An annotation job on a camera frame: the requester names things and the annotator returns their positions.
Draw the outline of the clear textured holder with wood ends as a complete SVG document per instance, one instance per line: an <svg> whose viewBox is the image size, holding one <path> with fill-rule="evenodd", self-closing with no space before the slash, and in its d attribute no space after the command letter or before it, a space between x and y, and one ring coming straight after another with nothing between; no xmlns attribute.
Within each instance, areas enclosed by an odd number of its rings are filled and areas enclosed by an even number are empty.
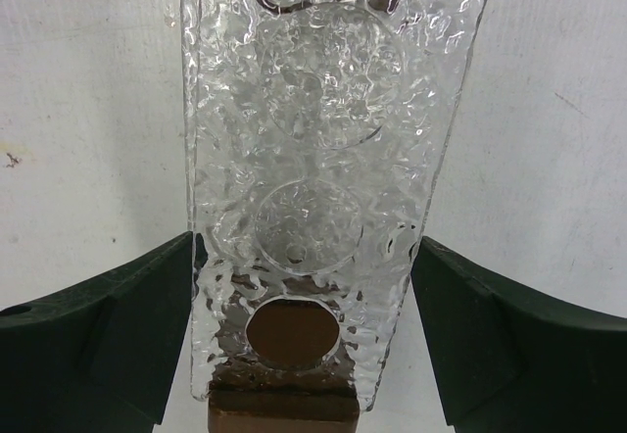
<svg viewBox="0 0 627 433"><path fill-rule="evenodd" d="M372 408L487 0L180 0L192 396Z"/></svg>

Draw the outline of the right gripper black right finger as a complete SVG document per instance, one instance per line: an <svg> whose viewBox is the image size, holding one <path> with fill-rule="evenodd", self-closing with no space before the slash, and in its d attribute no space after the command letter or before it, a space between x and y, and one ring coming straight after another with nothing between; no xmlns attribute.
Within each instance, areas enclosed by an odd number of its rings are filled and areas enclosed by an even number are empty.
<svg viewBox="0 0 627 433"><path fill-rule="evenodd" d="M446 422L457 432L622 432L626 321L423 238L413 293Z"/></svg>

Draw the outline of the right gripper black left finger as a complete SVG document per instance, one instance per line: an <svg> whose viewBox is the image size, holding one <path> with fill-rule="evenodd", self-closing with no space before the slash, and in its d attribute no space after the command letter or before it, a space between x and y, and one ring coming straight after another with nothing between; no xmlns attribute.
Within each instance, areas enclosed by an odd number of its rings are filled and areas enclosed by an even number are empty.
<svg viewBox="0 0 627 433"><path fill-rule="evenodd" d="M191 311L193 235L1 312L4 432L150 432Z"/></svg>

